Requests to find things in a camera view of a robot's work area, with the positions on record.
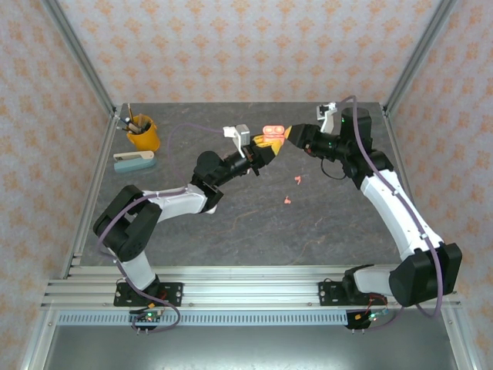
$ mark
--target stapler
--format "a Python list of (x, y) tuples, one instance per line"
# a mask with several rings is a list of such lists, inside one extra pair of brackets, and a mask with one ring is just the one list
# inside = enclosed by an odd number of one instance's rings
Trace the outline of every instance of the stapler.
[(116, 161), (113, 168), (117, 173), (137, 171), (156, 164), (156, 158), (151, 150), (117, 153), (113, 154), (113, 159)]

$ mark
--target floral wallpaper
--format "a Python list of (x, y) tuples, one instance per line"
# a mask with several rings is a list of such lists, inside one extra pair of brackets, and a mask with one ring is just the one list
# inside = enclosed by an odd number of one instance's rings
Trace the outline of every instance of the floral wallpaper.
[(464, 254), (458, 290), (488, 364), (493, 363), (492, 26), (489, 0), (459, 0), (392, 116), (418, 208)]
[(39, 0), (0, 2), (0, 368), (72, 242), (107, 116)]
[(439, 0), (61, 0), (115, 103), (384, 103)]

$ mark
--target black cable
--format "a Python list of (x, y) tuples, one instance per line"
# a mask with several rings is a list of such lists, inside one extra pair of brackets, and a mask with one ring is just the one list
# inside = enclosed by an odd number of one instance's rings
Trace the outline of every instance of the black cable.
[(320, 162), (320, 169), (322, 170), (322, 173), (324, 173), (325, 176), (331, 178), (332, 180), (344, 180), (347, 176), (344, 174), (344, 177), (333, 177), (331, 175), (329, 175), (327, 172), (325, 172), (324, 170), (324, 159), (325, 158), (322, 158), (321, 162)]

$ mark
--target pen holder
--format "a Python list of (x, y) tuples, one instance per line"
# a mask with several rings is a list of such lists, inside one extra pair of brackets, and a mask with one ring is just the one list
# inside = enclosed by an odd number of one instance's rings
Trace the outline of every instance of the pen holder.
[[(136, 118), (136, 116), (133, 117), (134, 124), (137, 124)], [(159, 140), (156, 132), (157, 126), (150, 117), (143, 116), (143, 119), (146, 124), (150, 123), (151, 127), (144, 133), (127, 133), (126, 137), (128, 137), (130, 142), (136, 146), (137, 150), (152, 150), (153, 152), (156, 152), (159, 149), (159, 145), (161, 145), (161, 141)]]

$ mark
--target orange object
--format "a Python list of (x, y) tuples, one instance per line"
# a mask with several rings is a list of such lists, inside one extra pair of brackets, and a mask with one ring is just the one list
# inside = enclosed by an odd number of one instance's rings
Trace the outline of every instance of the orange object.
[(268, 143), (274, 140), (280, 140), (284, 144), (284, 126), (264, 126), (262, 129), (263, 141)]
[[(134, 116), (133, 123), (138, 124), (139, 116)], [(127, 133), (126, 137), (128, 137), (130, 142), (136, 146), (137, 150), (152, 150), (153, 152), (156, 152), (161, 145), (161, 141), (159, 140), (156, 132), (157, 126), (154, 121), (148, 116), (142, 115), (142, 121), (143, 125), (151, 123), (151, 127), (147, 131), (145, 131), (144, 133), (140, 133), (139, 135), (134, 133)]]

